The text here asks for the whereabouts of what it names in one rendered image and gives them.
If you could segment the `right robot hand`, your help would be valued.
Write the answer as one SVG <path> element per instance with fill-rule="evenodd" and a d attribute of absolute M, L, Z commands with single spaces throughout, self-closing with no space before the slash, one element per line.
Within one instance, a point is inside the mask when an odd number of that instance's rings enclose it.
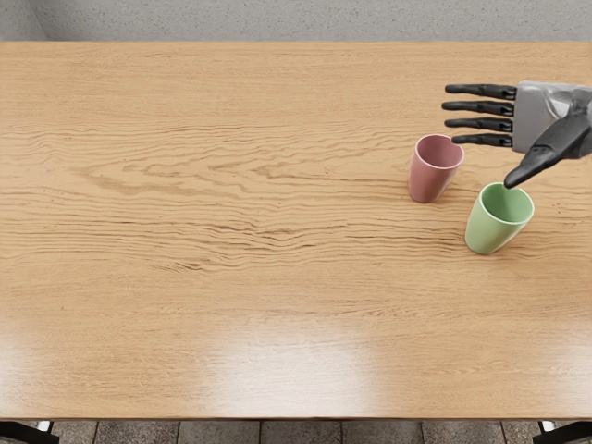
<path fill-rule="evenodd" d="M 523 80 L 517 85 L 448 84 L 448 94 L 470 94 L 471 101 L 448 101 L 449 111 L 477 117 L 445 121 L 448 128 L 476 134 L 452 138 L 458 144 L 507 147 L 524 157 L 503 180 L 513 189 L 562 160 L 592 154 L 592 86 Z"/>

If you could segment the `green cup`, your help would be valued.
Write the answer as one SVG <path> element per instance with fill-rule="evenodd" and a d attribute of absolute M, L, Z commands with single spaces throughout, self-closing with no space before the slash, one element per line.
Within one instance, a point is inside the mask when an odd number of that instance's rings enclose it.
<path fill-rule="evenodd" d="M 522 189 L 507 189 L 490 183 L 478 194 L 464 234 L 475 253 L 491 254 L 512 240 L 532 219 L 535 205 Z"/>

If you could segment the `pink cup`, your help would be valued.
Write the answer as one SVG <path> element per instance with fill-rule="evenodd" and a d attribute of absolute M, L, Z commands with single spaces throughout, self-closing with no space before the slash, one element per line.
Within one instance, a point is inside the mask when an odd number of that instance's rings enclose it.
<path fill-rule="evenodd" d="M 449 136 L 428 134 L 415 145 L 408 191 L 418 203 L 436 201 L 453 180 L 464 159 L 461 145 Z"/>

